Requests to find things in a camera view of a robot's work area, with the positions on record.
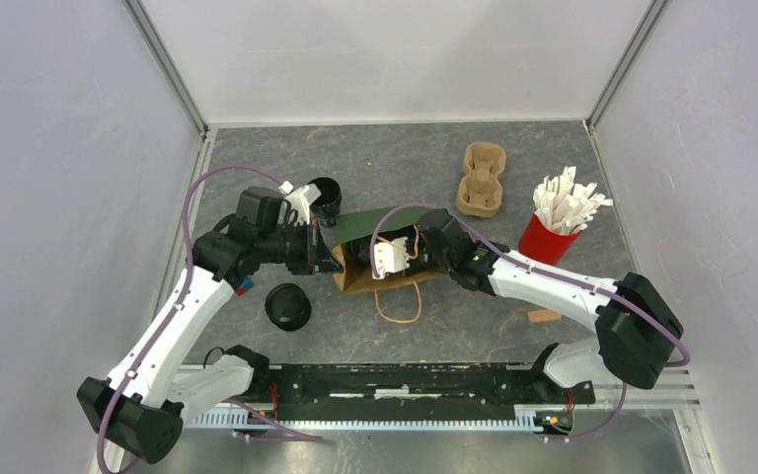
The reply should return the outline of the green paper bag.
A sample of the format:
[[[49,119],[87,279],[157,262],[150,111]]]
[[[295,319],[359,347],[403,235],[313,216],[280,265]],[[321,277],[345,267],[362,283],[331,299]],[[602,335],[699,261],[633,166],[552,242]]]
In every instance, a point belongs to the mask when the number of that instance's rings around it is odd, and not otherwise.
[[[422,314],[420,284],[441,276],[430,266],[425,241],[417,222],[430,205],[411,205],[400,209],[380,207],[342,214],[335,227],[338,243],[333,256],[342,270],[333,280],[343,294],[370,293],[378,316],[398,325],[416,323]],[[380,296],[402,287],[414,290],[417,311],[408,318],[394,318],[383,310]]]

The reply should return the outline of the black coffee cup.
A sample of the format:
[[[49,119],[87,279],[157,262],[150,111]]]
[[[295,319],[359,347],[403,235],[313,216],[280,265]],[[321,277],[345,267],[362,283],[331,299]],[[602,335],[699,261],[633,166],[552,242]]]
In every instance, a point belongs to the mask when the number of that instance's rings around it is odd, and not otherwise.
[[[354,261],[362,265],[369,265],[371,258],[370,235],[366,235],[342,245],[344,252]]]
[[[333,178],[319,177],[311,180],[309,184],[314,185],[320,192],[320,196],[310,205],[313,214],[323,227],[335,227],[337,217],[341,213],[342,192],[339,182]]]

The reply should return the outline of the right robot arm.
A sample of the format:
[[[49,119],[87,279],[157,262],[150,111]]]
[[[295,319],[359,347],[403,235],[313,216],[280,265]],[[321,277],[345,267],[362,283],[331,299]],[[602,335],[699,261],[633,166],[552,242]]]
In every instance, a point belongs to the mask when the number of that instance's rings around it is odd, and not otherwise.
[[[684,329],[645,276],[584,276],[534,261],[486,240],[443,208],[426,212],[416,228],[427,266],[461,287],[530,302],[590,331],[540,356],[530,377],[538,400],[555,403],[570,388],[607,377],[648,390],[672,365]]]

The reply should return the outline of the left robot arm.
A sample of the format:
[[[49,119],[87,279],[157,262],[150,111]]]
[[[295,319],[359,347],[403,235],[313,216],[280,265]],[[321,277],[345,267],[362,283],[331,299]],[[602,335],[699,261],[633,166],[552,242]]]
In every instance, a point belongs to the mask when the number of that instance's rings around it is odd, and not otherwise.
[[[247,290],[261,265],[282,264],[297,276],[341,271],[311,211],[321,195],[314,184],[250,187],[234,213],[193,242],[187,268],[137,344],[106,377],[88,377],[77,390],[100,443],[155,464],[215,405],[236,396],[275,403],[268,358],[242,345],[187,377],[178,372],[215,313]]]

